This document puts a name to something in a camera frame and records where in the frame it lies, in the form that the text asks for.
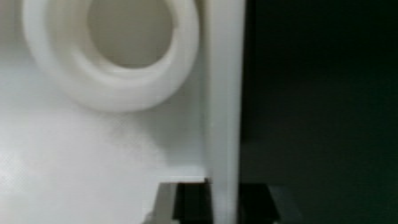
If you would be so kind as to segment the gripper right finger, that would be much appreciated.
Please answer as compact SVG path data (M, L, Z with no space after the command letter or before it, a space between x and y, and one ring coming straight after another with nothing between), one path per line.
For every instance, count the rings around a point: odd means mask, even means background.
M246 183L240 186L240 224L274 224L278 221L280 212L269 186Z

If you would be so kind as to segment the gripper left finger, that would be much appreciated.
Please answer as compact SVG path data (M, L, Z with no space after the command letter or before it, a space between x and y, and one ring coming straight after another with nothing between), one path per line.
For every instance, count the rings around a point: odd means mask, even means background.
M162 182L145 224L214 224L210 181Z

